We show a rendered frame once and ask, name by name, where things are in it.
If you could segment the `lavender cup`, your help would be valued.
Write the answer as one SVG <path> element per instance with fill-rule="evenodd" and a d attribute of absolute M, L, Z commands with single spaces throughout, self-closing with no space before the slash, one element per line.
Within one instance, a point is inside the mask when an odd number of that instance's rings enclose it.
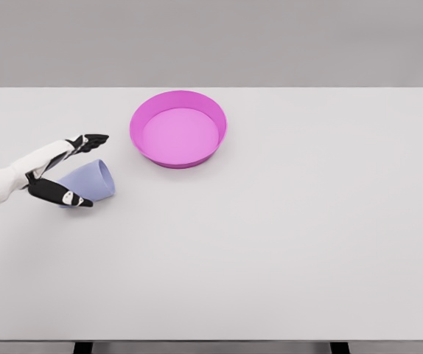
<path fill-rule="evenodd" d="M 110 198 L 116 192 L 110 170 L 100 159 L 78 167 L 57 182 L 79 195 L 84 201 L 101 201 Z"/>

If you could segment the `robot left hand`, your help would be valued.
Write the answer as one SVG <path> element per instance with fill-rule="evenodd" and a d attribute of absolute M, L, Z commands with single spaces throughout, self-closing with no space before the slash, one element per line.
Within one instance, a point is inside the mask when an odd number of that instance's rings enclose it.
<path fill-rule="evenodd" d="M 105 134 L 80 134 L 34 150 L 10 165 L 10 171 L 14 173 L 12 190 L 26 189 L 31 196 L 59 206 L 92 207 L 93 201 L 44 178 L 43 174 L 71 156 L 98 148 L 108 138 Z"/>

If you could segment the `pink plate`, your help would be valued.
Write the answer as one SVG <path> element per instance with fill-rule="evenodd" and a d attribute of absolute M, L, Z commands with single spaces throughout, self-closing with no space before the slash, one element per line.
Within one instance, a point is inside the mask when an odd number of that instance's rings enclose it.
<path fill-rule="evenodd" d="M 228 119 L 212 98 L 172 90 L 144 101 L 130 119 L 130 140 L 145 158 L 171 169 L 206 162 L 226 138 Z"/>

